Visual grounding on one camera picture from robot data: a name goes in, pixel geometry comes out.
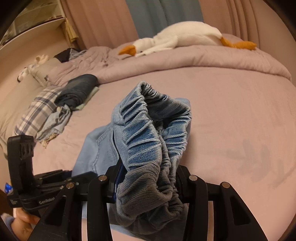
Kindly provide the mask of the person's left hand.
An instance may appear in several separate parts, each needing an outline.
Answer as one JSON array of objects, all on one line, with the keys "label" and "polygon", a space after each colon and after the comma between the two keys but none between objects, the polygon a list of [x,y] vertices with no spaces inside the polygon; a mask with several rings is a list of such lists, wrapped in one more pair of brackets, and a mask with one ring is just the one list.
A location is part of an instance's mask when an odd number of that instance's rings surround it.
[{"label": "person's left hand", "polygon": [[33,231],[32,225],[36,225],[39,220],[39,217],[26,212],[22,208],[17,208],[11,229],[19,240],[27,241]]}]

